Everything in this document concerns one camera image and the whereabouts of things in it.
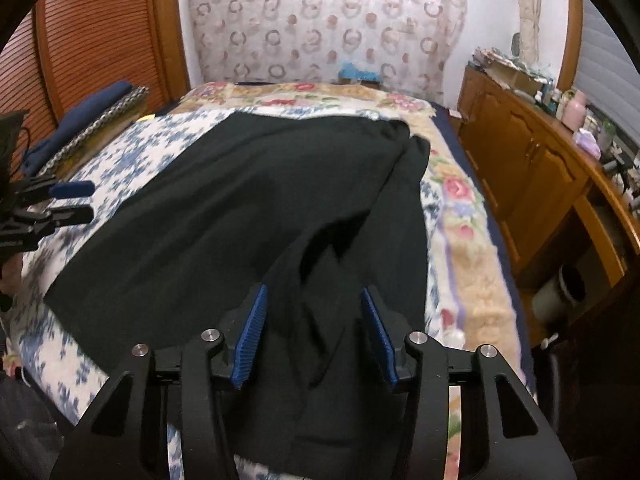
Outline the person's left hand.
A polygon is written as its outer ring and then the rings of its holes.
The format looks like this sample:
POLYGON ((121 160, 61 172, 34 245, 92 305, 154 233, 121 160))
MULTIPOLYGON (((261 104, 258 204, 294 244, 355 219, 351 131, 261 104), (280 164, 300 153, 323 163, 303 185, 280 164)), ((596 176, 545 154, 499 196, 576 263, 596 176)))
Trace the person's left hand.
POLYGON ((0 290, 6 296, 14 297, 20 290, 23 272, 23 255, 15 254, 2 264, 0 290))

